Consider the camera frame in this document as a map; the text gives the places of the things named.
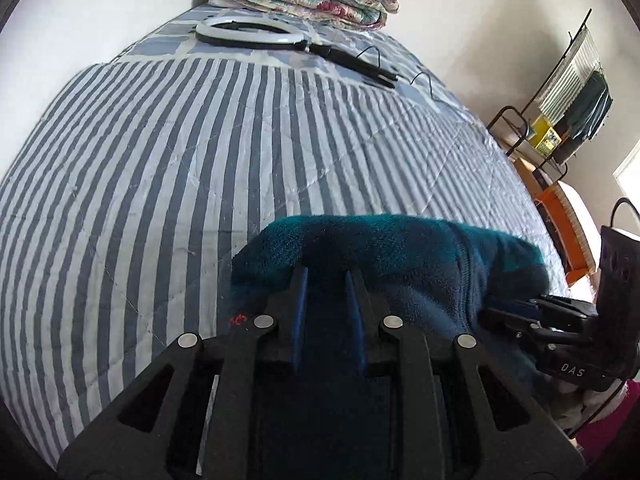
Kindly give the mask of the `grey knit gloved hand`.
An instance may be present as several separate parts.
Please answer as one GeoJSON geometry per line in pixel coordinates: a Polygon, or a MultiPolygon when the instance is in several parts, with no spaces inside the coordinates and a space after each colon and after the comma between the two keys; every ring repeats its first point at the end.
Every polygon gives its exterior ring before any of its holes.
{"type": "Polygon", "coordinates": [[[620,379],[615,379],[605,391],[586,390],[568,382],[556,385],[559,394],[550,403],[550,414],[556,424],[568,432],[592,422],[625,387],[620,379]]]}

